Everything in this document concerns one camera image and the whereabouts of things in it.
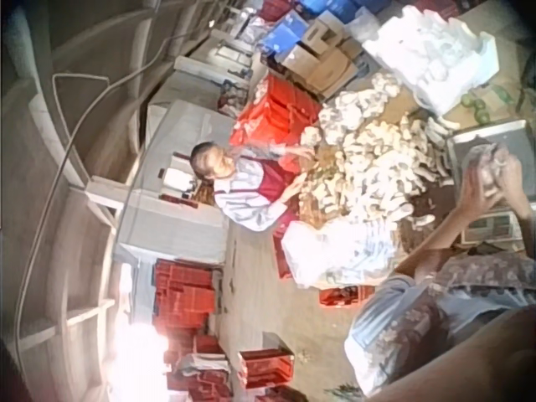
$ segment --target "metal tray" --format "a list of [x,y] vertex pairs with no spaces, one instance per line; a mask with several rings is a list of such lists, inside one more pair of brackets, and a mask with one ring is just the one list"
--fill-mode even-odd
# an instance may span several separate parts
[[503,143],[523,165],[523,189],[531,202],[536,201],[536,138],[526,120],[501,121],[461,131],[446,142],[452,165],[456,194],[461,188],[461,164],[472,147],[490,142]]

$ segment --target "hand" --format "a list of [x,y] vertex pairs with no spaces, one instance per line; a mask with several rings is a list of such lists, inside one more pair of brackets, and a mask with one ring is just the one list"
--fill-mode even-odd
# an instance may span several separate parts
[[460,199],[456,210],[467,221],[473,222],[489,211],[501,198],[503,198],[502,191],[490,197],[484,195],[482,172],[478,164],[473,164],[463,174]]
[[302,147],[300,145],[292,145],[285,147],[285,153],[296,155],[297,157],[304,157],[306,159],[313,159],[315,156],[315,150],[310,147]]
[[299,194],[305,184],[307,173],[302,173],[296,176],[294,181],[283,191],[283,194],[279,197],[279,201],[286,203],[289,199]]
[[523,191],[523,170],[521,162],[514,155],[508,154],[501,175],[497,178],[497,185],[504,193],[504,199],[514,213],[522,213],[530,205]]

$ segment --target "styrofoam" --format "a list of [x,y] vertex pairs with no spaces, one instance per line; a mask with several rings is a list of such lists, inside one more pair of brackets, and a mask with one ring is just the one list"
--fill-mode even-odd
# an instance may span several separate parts
[[[385,23],[378,37],[365,41],[363,47],[413,91],[420,106],[442,116],[462,95],[499,71],[492,35],[476,36],[458,19],[447,22],[438,13],[421,13],[413,6],[404,7],[402,13],[401,18]],[[455,52],[463,57],[449,59]]]

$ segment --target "wire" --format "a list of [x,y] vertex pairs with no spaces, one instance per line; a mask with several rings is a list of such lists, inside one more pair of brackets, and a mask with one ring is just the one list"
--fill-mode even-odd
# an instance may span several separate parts
[[84,111],[80,119],[77,121],[75,128],[73,129],[72,133],[69,134],[69,130],[67,127],[67,124],[65,122],[64,114],[61,109],[61,104],[59,103],[59,99],[57,96],[57,90],[55,88],[55,78],[52,81],[53,89],[54,89],[54,100],[56,102],[56,105],[58,106],[58,111],[61,116],[62,124],[64,125],[64,129],[66,130],[68,137],[70,137],[69,142],[67,146],[65,147],[65,157],[61,164],[59,165],[58,172],[56,173],[54,177],[54,181],[52,183],[52,186],[49,190],[49,194],[47,196],[46,202],[44,204],[43,213],[41,214],[41,217],[39,219],[39,225],[37,227],[36,234],[33,238],[32,247],[30,249],[29,257],[28,257],[28,263],[24,267],[23,272],[23,279],[21,282],[21,286],[18,292],[18,299],[17,299],[17,305],[15,308],[15,333],[14,333],[14,340],[15,340],[15,353],[17,355],[18,360],[18,366],[20,367],[21,374],[25,379],[28,378],[28,375],[26,373],[26,370],[24,369],[23,364],[23,355],[22,350],[20,348],[20,336],[21,336],[21,321],[23,316],[23,307],[24,307],[24,301],[26,300],[26,293],[28,292],[28,285],[29,285],[29,279],[32,275],[32,271],[34,270],[35,260],[37,258],[37,252],[39,250],[39,247],[41,246],[41,241],[43,239],[43,233],[44,233],[44,227],[48,222],[49,215],[50,215],[50,208],[52,206],[52,199],[54,197],[54,194],[56,192],[56,189],[59,185],[59,180],[63,176],[63,171],[65,168],[65,165],[67,164],[67,161],[69,160],[70,156],[70,150],[73,148],[75,144],[75,138],[78,134],[78,131],[80,127],[82,126],[82,123],[84,122],[85,118],[91,113],[91,111],[99,104],[100,101],[112,90],[115,88],[118,88],[119,86],[125,84],[129,80],[132,80],[133,78],[137,77],[139,74],[143,73],[145,70],[149,69],[153,64],[157,62],[157,60],[160,58],[160,55],[162,54],[163,50],[165,49],[166,45],[169,41],[174,39],[179,39],[184,36],[189,36],[191,34],[194,34],[198,31],[204,30],[204,27],[196,28],[192,31],[189,31],[187,33],[181,33],[179,35],[173,35],[168,38],[165,38],[162,41],[162,44],[160,46],[160,49],[157,51],[156,55],[152,58],[151,61],[146,63],[144,66],[142,66],[140,69],[133,71],[129,75],[126,75],[125,77],[119,79],[118,81],[114,82],[113,84],[109,84],[109,79],[107,77],[102,77],[99,75],[86,75],[86,74],[71,74],[71,73],[58,73],[56,76],[64,76],[64,77],[71,77],[71,78],[86,78],[86,79],[95,79],[95,80],[107,80],[108,86],[91,102],[89,107]]

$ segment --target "red apron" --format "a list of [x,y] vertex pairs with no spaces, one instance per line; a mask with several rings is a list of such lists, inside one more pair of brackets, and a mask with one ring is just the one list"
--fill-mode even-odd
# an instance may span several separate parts
[[[285,188],[292,183],[292,180],[296,177],[295,173],[287,172],[283,169],[277,161],[271,161],[269,159],[257,159],[254,157],[242,157],[260,163],[264,172],[260,186],[255,189],[244,190],[230,190],[231,193],[258,193],[266,198],[270,203],[274,203],[283,194]],[[216,191],[216,194],[222,194],[224,191]],[[275,237],[282,238],[283,234],[288,228],[288,225],[297,220],[298,202],[297,197],[292,198],[289,201],[288,209],[277,220],[276,230],[274,232]]]

